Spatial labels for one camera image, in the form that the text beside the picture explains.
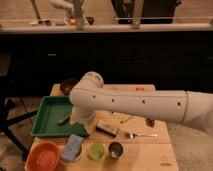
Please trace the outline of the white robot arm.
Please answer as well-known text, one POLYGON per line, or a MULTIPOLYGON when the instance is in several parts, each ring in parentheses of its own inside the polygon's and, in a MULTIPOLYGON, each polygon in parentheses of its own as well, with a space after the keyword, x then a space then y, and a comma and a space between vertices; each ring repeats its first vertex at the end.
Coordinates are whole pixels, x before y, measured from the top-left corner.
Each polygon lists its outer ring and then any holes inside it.
POLYGON ((213 136, 213 94, 192 91, 134 91, 104 88, 97 72, 87 72, 69 94, 70 124, 87 123, 105 110, 180 124, 213 136))

